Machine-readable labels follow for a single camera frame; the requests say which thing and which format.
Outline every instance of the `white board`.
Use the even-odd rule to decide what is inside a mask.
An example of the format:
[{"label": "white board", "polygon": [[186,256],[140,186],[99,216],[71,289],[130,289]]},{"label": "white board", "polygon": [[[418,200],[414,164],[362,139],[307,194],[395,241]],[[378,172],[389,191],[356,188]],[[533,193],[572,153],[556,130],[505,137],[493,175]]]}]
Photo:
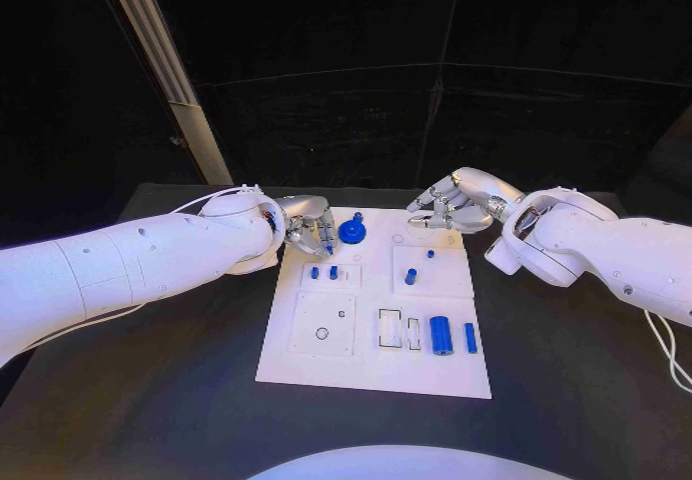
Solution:
[{"label": "white board", "polygon": [[[332,210],[337,225],[362,212],[368,235],[357,245],[339,243],[321,261],[285,249],[257,381],[492,398],[461,235],[411,228],[405,210]],[[408,268],[418,271],[414,285],[404,282]],[[396,332],[385,335],[402,336],[402,348],[381,346],[381,328],[394,325],[382,327],[381,310],[401,312]],[[430,318],[440,315],[450,319],[448,356],[432,353]],[[476,354],[467,351],[466,323],[474,326]]]}]

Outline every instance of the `blue object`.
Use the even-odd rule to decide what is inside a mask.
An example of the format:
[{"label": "blue object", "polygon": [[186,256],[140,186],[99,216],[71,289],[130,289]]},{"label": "blue object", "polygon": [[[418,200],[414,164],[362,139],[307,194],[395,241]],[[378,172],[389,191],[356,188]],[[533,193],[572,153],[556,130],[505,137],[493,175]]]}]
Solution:
[{"label": "blue object", "polygon": [[450,319],[447,317],[432,317],[430,319],[430,333],[432,335],[432,353],[435,355],[451,355],[454,348],[451,346]]},{"label": "blue object", "polygon": [[343,243],[355,245],[363,241],[365,234],[363,214],[356,212],[353,220],[346,220],[339,226],[339,239]]},{"label": "blue object", "polygon": [[464,323],[466,329],[466,345],[468,346],[468,353],[477,353],[476,348],[476,332],[473,331],[473,323]]},{"label": "blue object", "polygon": [[415,275],[418,274],[418,272],[415,271],[415,268],[409,268],[408,269],[408,273],[406,273],[406,285],[412,285],[415,283]]}]

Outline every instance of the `blue bottle cap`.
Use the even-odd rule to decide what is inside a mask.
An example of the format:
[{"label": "blue bottle cap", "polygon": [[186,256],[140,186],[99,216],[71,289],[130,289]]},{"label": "blue bottle cap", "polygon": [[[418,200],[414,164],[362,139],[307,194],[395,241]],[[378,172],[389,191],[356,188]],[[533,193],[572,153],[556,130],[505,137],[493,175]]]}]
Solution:
[{"label": "blue bottle cap", "polygon": [[365,235],[363,214],[356,212],[353,220],[346,220],[339,226],[339,240],[349,245],[355,245],[363,241]]}]

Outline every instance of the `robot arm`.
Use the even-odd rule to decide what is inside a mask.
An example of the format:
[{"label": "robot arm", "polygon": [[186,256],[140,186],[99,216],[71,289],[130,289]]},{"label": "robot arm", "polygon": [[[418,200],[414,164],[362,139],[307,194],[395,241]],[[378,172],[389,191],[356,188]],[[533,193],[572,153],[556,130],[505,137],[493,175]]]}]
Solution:
[{"label": "robot arm", "polygon": [[104,314],[177,295],[225,273],[275,265],[284,240],[329,256],[336,240],[324,198],[275,201],[258,188],[231,190],[238,193],[203,197],[199,215],[179,213],[190,202],[166,215],[0,251],[0,367]]},{"label": "robot arm", "polygon": [[551,285],[568,287],[591,272],[616,297],[692,326],[692,228],[647,218],[618,219],[574,190],[525,196],[490,174],[460,168],[418,197],[434,202],[417,227],[473,233],[505,224],[486,259],[512,275],[523,266]]}]

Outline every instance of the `dark table surface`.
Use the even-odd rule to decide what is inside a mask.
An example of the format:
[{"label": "dark table surface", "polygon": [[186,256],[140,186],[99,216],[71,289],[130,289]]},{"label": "dark table surface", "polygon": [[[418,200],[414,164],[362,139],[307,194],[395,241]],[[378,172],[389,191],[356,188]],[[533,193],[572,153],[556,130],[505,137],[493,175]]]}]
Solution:
[{"label": "dark table surface", "polygon": [[[143,185],[122,213],[215,187]],[[267,188],[404,208],[418,192]],[[334,448],[487,453],[578,479],[692,478],[692,396],[641,311],[591,275],[568,289],[483,259],[464,236],[492,400],[257,383],[278,267],[225,275],[36,351],[0,409],[1,478],[245,478]],[[673,325],[692,366],[692,328]]]}]

